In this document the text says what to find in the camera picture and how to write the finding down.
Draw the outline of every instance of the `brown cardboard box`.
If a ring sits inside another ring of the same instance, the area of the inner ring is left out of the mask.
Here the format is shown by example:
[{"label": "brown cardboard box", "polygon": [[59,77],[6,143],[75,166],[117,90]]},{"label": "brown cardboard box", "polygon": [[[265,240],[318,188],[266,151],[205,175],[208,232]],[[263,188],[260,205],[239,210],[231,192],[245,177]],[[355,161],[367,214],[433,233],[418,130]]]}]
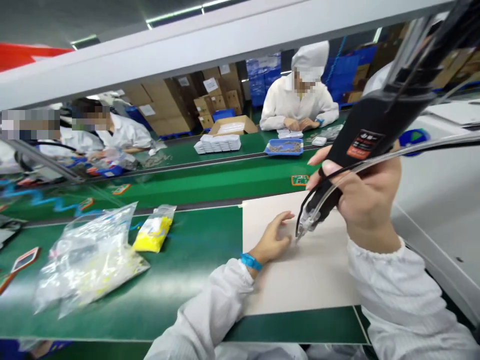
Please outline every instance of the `brown cardboard box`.
[{"label": "brown cardboard box", "polygon": [[222,95],[217,95],[217,96],[210,96],[210,99],[215,111],[229,109],[229,104],[228,104],[228,101],[226,101],[227,100],[226,97],[223,97]]},{"label": "brown cardboard box", "polygon": [[226,92],[226,99],[229,109],[235,110],[235,115],[242,115],[242,107],[240,105],[239,95],[237,90],[231,90]]},{"label": "brown cardboard box", "polygon": [[149,104],[152,102],[149,94],[142,84],[125,85],[121,88],[125,93],[123,99],[135,106]]},{"label": "brown cardboard box", "polygon": [[353,86],[356,86],[361,79],[366,79],[369,73],[370,64],[360,65],[356,68],[355,77],[353,78]]},{"label": "brown cardboard box", "polygon": [[214,125],[214,118],[212,115],[201,115],[198,117],[200,124],[204,129],[210,129]]},{"label": "brown cardboard box", "polygon": [[177,116],[167,119],[170,134],[187,133],[191,131],[198,123],[196,119],[187,116]]},{"label": "brown cardboard box", "polygon": [[200,116],[211,115],[215,112],[214,105],[210,96],[205,95],[193,100],[196,106],[196,110]]},{"label": "brown cardboard box", "polygon": [[452,51],[440,64],[443,70],[433,80],[434,89],[442,89],[447,85],[472,57],[475,48],[468,47]]},{"label": "brown cardboard box", "polygon": [[225,91],[229,92],[236,90],[238,92],[239,107],[244,107],[244,97],[242,93],[242,82],[240,81],[239,74],[237,72],[237,66],[235,63],[220,65],[220,75],[225,86]]},{"label": "brown cardboard box", "polygon": [[158,113],[162,118],[168,119],[190,116],[187,105],[177,85],[171,78],[144,81],[143,87],[153,101],[151,104],[153,111]]},{"label": "brown cardboard box", "polygon": [[218,66],[205,69],[202,71],[202,73],[205,80],[210,78],[218,79],[220,77],[220,70]]},{"label": "brown cardboard box", "polygon": [[368,78],[395,59],[401,40],[379,42],[373,60],[368,69]]},{"label": "brown cardboard box", "polygon": [[254,124],[252,120],[246,115],[242,116],[235,116],[235,117],[225,117],[223,119],[219,119],[215,121],[215,124],[211,127],[209,135],[217,136],[217,132],[219,131],[220,127],[224,124],[231,124],[231,123],[245,123],[245,127],[242,131],[233,131],[228,133],[222,133],[219,135],[227,135],[227,134],[238,134],[238,135],[245,135],[245,134],[253,134],[257,133],[259,129],[257,125]]},{"label": "brown cardboard box", "polygon": [[223,96],[226,93],[222,78],[211,77],[207,80],[204,80],[203,84],[205,85],[205,89],[208,92],[208,95],[210,95],[211,97],[217,95]]},{"label": "brown cardboard box", "polygon": [[363,91],[348,91],[343,94],[341,101],[344,104],[353,104],[357,103],[362,97]]}]

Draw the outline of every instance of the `coiled blue cable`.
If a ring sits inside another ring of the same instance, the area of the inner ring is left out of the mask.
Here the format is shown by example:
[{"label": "coiled blue cable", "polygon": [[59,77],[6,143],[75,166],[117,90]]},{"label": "coiled blue cable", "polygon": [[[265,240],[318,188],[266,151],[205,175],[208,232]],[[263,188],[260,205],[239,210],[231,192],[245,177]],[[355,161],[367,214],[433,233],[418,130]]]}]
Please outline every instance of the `coiled blue cable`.
[{"label": "coiled blue cable", "polygon": [[340,47],[338,48],[338,52],[336,53],[335,59],[333,60],[333,64],[331,65],[330,72],[328,73],[328,76],[326,77],[325,86],[326,86],[327,88],[329,87],[330,78],[331,78],[332,75],[334,74],[335,65],[337,65],[337,61],[338,61],[338,59],[339,59],[339,57],[340,57],[340,54],[342,53],[342,50],[343,50],[343,48],[344,48],[345,40],[347,40],[347,37],[346,37],[346,36],[344,36],[343,39],[341,40]]}]

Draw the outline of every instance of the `clear plastic bag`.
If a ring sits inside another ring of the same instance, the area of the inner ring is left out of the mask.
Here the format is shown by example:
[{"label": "clear plastic bag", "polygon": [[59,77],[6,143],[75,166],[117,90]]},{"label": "clear plastic bag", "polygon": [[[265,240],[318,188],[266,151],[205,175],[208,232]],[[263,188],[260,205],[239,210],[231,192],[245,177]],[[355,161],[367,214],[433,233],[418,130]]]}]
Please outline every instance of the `clear plastic bag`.
[{"label": "clear plastic bag", "polygon": [[343,124],[329,127],[325,130],[322,130],[321,133],[318,134],[318,136],[322,138],[327,138],[329,141],[335,140],[339,135],[340,130],[343,129],[343,127],[344,127]]},{"label": "clear plastic bag", "polygon": [[147,270],[128,245],[137,203],[82,216],[63,230],[40,270],[35,313],[60,303],[60,317],[89,304]]},{"label": "clear plastic bag", "polygon": [[159,253],[174,220],[176,209],[174,205],[157,207],[138,231],[133,249],[138,252]]}]

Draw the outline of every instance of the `white sleeve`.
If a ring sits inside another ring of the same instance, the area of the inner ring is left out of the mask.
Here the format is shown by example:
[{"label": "white sleeve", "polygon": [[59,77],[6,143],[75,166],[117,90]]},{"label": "white sleeve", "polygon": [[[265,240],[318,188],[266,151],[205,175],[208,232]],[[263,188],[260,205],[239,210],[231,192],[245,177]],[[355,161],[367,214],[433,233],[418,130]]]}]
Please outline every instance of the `white sleeve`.
[{"label": "white sleeve", "polygon": [[284,128],[285,116],[275,115],[277,91],[276,84],[273,83],[266,93],[265,101],[263,102],[263,110],[261,111],[260,129],[263,131],[277,130]]},{"label": "white sleeve", "polygon": [[141,149],[151,148],[154,141],[147,128],[135,120],[132,120],[131,124],[134,130],[132,147]]},{"label": "white sleeve", "polygon": [[153,342],[145,360],[214,359],[215,347],[239,319],[253,283],[238,259],[215,269],[205,288],[180,307],[175,324]]},{"label": "white sleeve", "polygon": [[379,359],[480,359],[480,347],[446,309],[423,259],[400,240],[401,248],[392,254],[348,242],[350,273]]},{"label": "white sleeve", "polygon": [[334,102],[334,100],[332,99],[332,95],[330,95],[329,90],[326,86],[323,86],[321,92],[320,110],[322,112],[318,114],[317,118],[323,119],[323,122],[321,123],[322,127],[333,123],[339,118],[339,105]]}]

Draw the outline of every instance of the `blue tray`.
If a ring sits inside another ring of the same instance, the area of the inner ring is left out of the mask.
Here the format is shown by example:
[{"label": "blue tray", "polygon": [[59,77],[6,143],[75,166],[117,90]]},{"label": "blue tray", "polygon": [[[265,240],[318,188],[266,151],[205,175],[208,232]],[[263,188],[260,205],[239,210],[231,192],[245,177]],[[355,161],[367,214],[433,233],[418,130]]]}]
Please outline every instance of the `blue tray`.
[{"label": "blue tray", "polygon": [[[271,147],[279,147],[281,146],[282,149],[285,150],[293,150],[294,143],[300,143],[300,151],[299,152],[273,152],[271,151]],[[265,151],[268,155],[286,155],[286,156],[299,156],[304,152],[304,141],[302,139],[272,139],[266,145]]]}]

